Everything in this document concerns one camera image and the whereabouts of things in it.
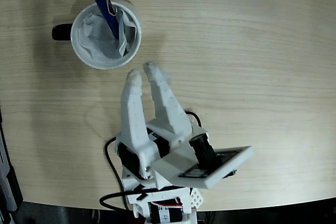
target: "black mug handle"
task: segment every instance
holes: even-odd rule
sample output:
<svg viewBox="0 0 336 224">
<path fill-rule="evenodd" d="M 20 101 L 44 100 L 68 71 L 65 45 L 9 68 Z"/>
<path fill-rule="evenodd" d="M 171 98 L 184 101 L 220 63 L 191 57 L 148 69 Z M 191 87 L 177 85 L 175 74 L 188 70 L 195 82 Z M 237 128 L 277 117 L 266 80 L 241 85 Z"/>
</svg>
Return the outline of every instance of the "black mug handle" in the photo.
<svg viewBox="0 0 336 224">
<path fill-rule="evenodd" d="M 72 24 L 60 24 L 53 27 L 51 36 L 53 40 L 70 40 Z"/>
</svg>

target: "wood grain surface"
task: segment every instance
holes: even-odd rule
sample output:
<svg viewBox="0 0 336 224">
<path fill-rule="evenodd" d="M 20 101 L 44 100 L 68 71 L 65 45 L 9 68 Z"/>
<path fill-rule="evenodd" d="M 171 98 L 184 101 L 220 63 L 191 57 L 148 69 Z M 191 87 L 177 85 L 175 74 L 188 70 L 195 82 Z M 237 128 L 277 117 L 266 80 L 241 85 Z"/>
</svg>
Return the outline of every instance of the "wood grain surface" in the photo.
<svg viewBox="0 0 336 224">
<path fill-rule="evenodd" d="M 143 19 L 139 52 L 104 71 L 51 38 L 93 0 L 0 0 L 0 105 L 26 201 L 101 208 L 101 196 L 119 191 L 103 145 L 120 131 L 127 72 L 148 60 L 171 74 L 215 148 L 255 150 L 203 191 L 200 210 L 336 196 L 336 0 L 128 1 Z M 149 120 L 146 81 L 143 103 Z"/>
</svg>

